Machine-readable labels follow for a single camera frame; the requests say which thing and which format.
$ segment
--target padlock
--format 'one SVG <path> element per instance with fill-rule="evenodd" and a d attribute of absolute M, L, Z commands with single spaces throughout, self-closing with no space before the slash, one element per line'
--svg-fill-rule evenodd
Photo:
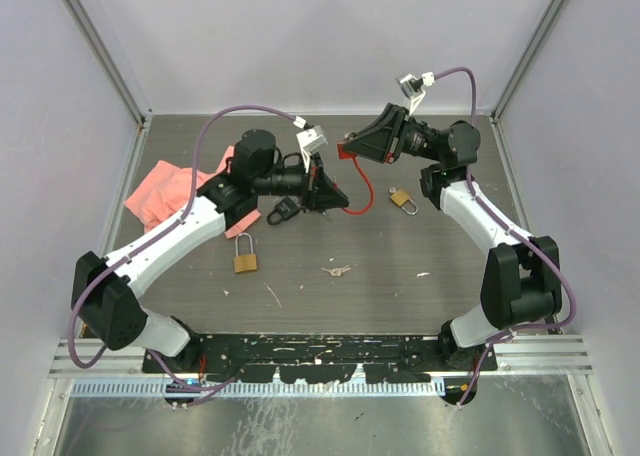
<path fill-rule="evenodd" d="M 413 199 L 411 199 L 411 196 L 409 195 L 409 193 L 407 193 L 404 189 L 389 188 L 389 194 L 391 195 L 389 196 L 391 201 L 393 201 L 400 209 L 402 209 L 408 215 L 413 216 L 418 212 L 418 205 L 415 203 Z M 415 209 L 413 211 L 410 211 L 407 208 L 405 208 L 405 205 L 407 203 L 411 203 L 411 205 L 413 205 Z"/>
<path fill-rule="evenodd" d="M 251 252 L 249 254 L 240 254 L 238 248 L 238 239 L 242 236 L 249 238 L 249 248 Z M 258 270 L 258 258 L 253 252 L 253 238 L 248 233 L 240 233 L 236 236 L 236 257 L 233 258 L 233 268 L 236 274 L 248 273 L 250 271 Z"/>

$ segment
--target black mounting plate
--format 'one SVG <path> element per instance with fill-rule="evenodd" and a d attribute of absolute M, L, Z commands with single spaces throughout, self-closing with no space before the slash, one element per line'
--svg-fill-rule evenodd
<path fill-rule="evenodd" d="M 201 333 L 199 337 L 208 381 L 235 377 L 249 383 L 272 382 L 276 368 L 284 383 L 297 379 L 309 384 L 345 382 L 358 364 L 362 364 L 369 384 L 428 382 L 429 371 L 471 371 L 484 348 L 471 348 L 465 357 L 445 363 L 433 336 Z M 199 371 L 197 363 L 187 370 L 171 358 L 166 358 L 166 363 L 175 372 Z M 497 369 L 495 356 L 487 357 L 482 369 Z M 155 360 L 146 357 L 142 371 L 163 372 Z"/>

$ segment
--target red cord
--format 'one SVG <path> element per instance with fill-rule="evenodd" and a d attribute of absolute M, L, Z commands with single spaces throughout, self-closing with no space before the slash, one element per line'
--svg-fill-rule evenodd
<path fill-rule="evenodd" d="M 371 209 L 371 207 L 373 206 L 373 203 L 376 200 L 376 193 L 373 190 L 373 185 L 371 184 L 371 181 L 369 180 L 367 175 L 364 173 L 364 171 L 360 167 L 360 164 L 358 164 L 358 160 L 356 158 L 352 158 L 352 159 L 353 159 L 353 165 L 356 167 L 356 169 L 360 173 L 360 176 L 362 176 L 362 179 L 364 179 L 364 182 L 366 183 L 367 188 L 369 188 L 369 204 L 367 204 L 363 209 L 359 209 L 357 211 L 354 211 L 354 210 L 351 210 L 351 209 L 347 209 L 347 208 L 342 208 L 342 210 L 347 214 L 352 214 L 354 216 L 359 216 L 361 214 L 366 213 L 367 211 L 369 211 Z"/>

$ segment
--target purple cable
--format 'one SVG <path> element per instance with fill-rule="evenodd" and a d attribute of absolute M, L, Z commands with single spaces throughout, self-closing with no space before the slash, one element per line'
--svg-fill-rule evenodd
<path fill-rule="evenodd" d="M 73 363 L 76 366 L 78 366 L 79 368 L 81 368 L 81 369 L 89 369 L 92 366 L 94 366 L 100 360 L 100 358 L 102 357 L 102 355 L 104 354 L 104 352 L 107 349 L 106 346 L 102 346 L 102 348 L 100 348 L 100 350 L 96 353 L 96 355 L 93 358 L 91 358 L 91 360 L 89 362 L 84 362 L 78 357 L 78 352 L 76 351 L 74 330 L 75 330 L 75 326 L 76 326 L 76 320 L 78 319 L 78 315 L 80 314 L 80 309 L 82 309 L 82 306 L 84 305 L 85 301 L 87 300 L 89 295 L 92 293 L 92 291 L 94 289 L 96 289 L 96 287 L 102 281 L 104 281 L 111 273 L 116 271 L 123 264 L 126 264 L 127 262 L 129 262 L 133 257 L 137 256 L 138 254 L 140 254 L 141 252 L 143 252 L 144 250 L 146 250 L 147 248 L 149 248 L 153 244 L 155 244 L 158 241 L 160 241 L 167 234 L 169 234 L 171 231 L 173 231 L 178 226 L 180 226 L 180 224 L 182 224 L 182 222 L 184 222 L 184 220 L 189 215 L 189 213 L 191 211 L 191 208 L 193 207 L 193 203 L 194 203 L 194 201 L 196 199 L 196 186 L 197 186 L 197 175 L 198 175 L 198 156 L 200 154 L 200 147 L 202 145 L 202 141 L 204 140 L 204 136 L 207 133 L 207 131 L 209 130 L 209 127 L 214 122 L 216 122 L 218 119 L 220 119 L 225 114 L 233 113 L 233 112 L 236 112 L 236 111 L 263 111 L 265 113 L 271 113 L 271 114 L 275 114 L 277 116 L 282 116 L 283 118 L 289 119 L 291 121 L 295 121 L 296 120 L 295 116 L 292 116 L 291 114 L 285 113 L 284 111 L 280 111 L 278 109 L 268 108 L 266 106 L 256 106 L 256 105 L 252 105 L 252 104 L 246 104 L 246 105 L 241 105 L 241 106 L 232 106 L 230 108 L 223 109 L 222 111 L 219 111 L 216 114 L 214 114 L 211 117 L 211 119 L 209 121 L 207 121 L 207 123 L 200 130 L 200 134 L 198 134 L 198 139 L 196 141 L 196 147 L 195 147 L 195 150 L 193 152 L 193 165 L 192 165 L 192 172 L 191 172 L 191 190 L 190 190 L 190 193 L 189 193 L 189 201 L 187 202 L 187 206 L 186 206 L 184 212 L 180 215 L 180 217 L 178 219 L 176 219 L 172 224 L 167 226 L 162 232 L 156 234 L 153 238 L 149 239 L 149 241 L 145 242 L 144 244 L 141 244 L 138 248 L 136 248 L 133 251 L 131 251 L 128 256 L 125 256 L 125 257 L 121 258 L 120 260 L 116 261 L 112 266 L 109 266 L 102 273 L 100 273 L 96 277 L 96 279 L 91 281 L 91 283 L 89 283 L 89 285 L 84 289 L 84 291 L 80 294 L 80 297 L 76 301 L 76 304 L 73 306 L 73 309 L 71 311 L 71 316 L 69 317 L 69 326 L 67 328 L 67 344 L 69 345 L 69 357 L 71 358 L 71 361 L 73 361 Z"/>
<path fill-rule="evenodd" d="M 440 78 L 444 78 L 445 76 L 449 76 L 450 74 L 453 73 L 459 73 L 459 72 L 464 72 L 467 73 L 467 75 L 469 76 L 469 80 L 471 82 L 471 124 L 474 124 L 474 120 L 475 120 L 475 116 L 476 116 L 476 78 L 473 74 L 473 71 L 471 71 L 469 68 L 466 68 L 464 66 L 459 66 L 456 68 L 451 68 L 448 69 L 446 71 L 443 71 L 441 73 L 438 73 L 436 75 L 434 75 L 434 79 L 437 81 Z M 467 183 L 467 189 L 469 190 L 469 192 L 471 193 L 471 196 L 473 196 L 475 198 L 475 200 L 478 202 L 478 205 L 484 210 L 485 213 L 487 213 L 489 215 L 489 217 L 491 219 L 493 219 L 496 224 L 498 224 L 498 226 L 500 226 L 503 230 L 505 230 L 508 234 L 510 234 L 511 236 L 513 236 L 515 239 L 517 239 L 518 241 L 520 241 L 522 244 L 524 244 L 529 251 L 531 251 L 533 254 L 535 254 L 538 258 L 540 258 L 542 260 L 542 262 L 551 270 L 551 272 L 558 278 L 558 280 L 560 281 L 560 284 L 564 287 L 566 293 L 567 293 L 567 299 L 569 300 L 569 314 L 567 315 L 566 319 L 564 321 L 558 322 L 558 323 L 553 323 L 553 324 L 542 324 L 542 323 L 522 323 L 522 324 L 517 324 L 515 326 L 513 326 L 512 328 L 510 328 L 509 330 L 504 330 L 499 332 L 498 334 L 492 336 L 491 338 L 489 338 L 487 340 L 487 347 L 485 348 L 485 350 L 483 351 L 482 355 L 480 356 L 480 359 L 478 360 L 478 364 L 476 366 L 475 371 L 473 372 L 473 377 L 471 378 L 471 383 L 469 384 L 469 386 L 467 387 L 467 390 L 464 392 L 464 394 L 462 395 L 462 398 L 460 398 L 460 401 L 458 402 L 458 407 L 462 407 L 462 404 L 464 404 L 464 402 L 466 401 L 467 397 L 469 396 L 469 393 L 471 392 L 471 390 L 473 389 L 474 385 L 476 384 L 478 377 L 480 376 L 480 368 L 482 367 L 482 363 L 484 362 L 485 358 L 487 357 L 487 355 L 489 354 L 489 352 L 493 349 L 493 345 L 496 343 L 506 343 L 507 341 L 510 341 L 511 339 L 514 338 L 514 331 L 518 331 L 521 329 L 559 329 L 559 328 L 563 328 L 569 324 L 571 324 L 574 320 L 574 318 L 576 317 L 576 298 L 575 298 L 575 294 L 573 292 L 573 289 L 571 288 L 571 285 L 569 284 L 569 281 L 567 280 L 567 278 L 564 276 L 564 274 L 562 274 L 562 272 L 560 271 L 560 268 L 558 268 L 558 266 L 555 265 L 555 263 L 553 261 L 551 261 L 551 259 L 549 259 L 549 257 L 544 254 L 542 251 L 540 251 L 540 249 L 538 247 L 536 247 L 531 241 L 529 241 L 526 237 L 524 237 L 523 235 L 521 235 L 520 233 L 513 231 L 510 226 L 504 222 L 502 220 L 502 218 L 500 218 L 500 216 L 498 216 L 495 211 L 493 211 L 491 209 L 491 207 L 480 197 L 477 195 L 476 193 L 476 189 L 473 187 L 473 176 L 471 175 L 471 168 L 469 166 L 467 166 L 467 173 L 466 173 L 466 183 Z"/>

